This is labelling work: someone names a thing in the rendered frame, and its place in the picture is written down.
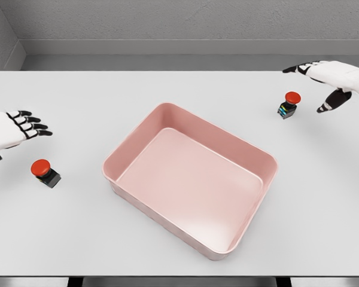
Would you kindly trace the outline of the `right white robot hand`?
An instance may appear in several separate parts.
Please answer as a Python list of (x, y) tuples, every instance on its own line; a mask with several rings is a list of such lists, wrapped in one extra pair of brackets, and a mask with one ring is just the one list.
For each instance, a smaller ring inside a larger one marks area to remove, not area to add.
[(359, 67), (347, 63), (335, 60), (317, 60), (291, 66), (282, 72), (284, 74), (302, 74), (314, 81), (335, 88), (317, 109), (319, 114), (337, 109), (350, 100), (353, 92), (359, 95)]

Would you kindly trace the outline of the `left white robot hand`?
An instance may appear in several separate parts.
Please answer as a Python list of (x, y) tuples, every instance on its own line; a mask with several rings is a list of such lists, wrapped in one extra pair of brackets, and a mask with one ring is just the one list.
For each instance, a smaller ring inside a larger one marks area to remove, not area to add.
[(0, 151), (39, 136), (52, 135), (48, 126), (41, 124), (41, 119), (34, 117), (30, 111), (0, 112)]

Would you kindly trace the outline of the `pink rectangular plastic basket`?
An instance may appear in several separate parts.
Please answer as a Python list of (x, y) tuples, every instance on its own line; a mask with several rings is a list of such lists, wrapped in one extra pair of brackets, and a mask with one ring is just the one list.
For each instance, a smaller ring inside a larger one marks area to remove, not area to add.
[(118, 196), (213, 261), (236, 249), (277, 171), (271, 154), (173, 103), (102, 165)]

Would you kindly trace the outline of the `red button industrial switch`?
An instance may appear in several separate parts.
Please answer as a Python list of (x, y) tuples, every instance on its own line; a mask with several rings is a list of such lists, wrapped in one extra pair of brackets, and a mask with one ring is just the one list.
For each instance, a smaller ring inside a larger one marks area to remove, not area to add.
[(54, 188), (61, 180), (61, 175), (51, 168), (50, 162), (46, 159), (39, 159), (32, 163), (31, 173), (49, 188)]
[(292, 116), (296, 109), (297, 104), (301, 101), (301, 96), (295, 91), (289, 91), (285, 94), (285, 101), (280, 104), (277, 113), (286, 119)]

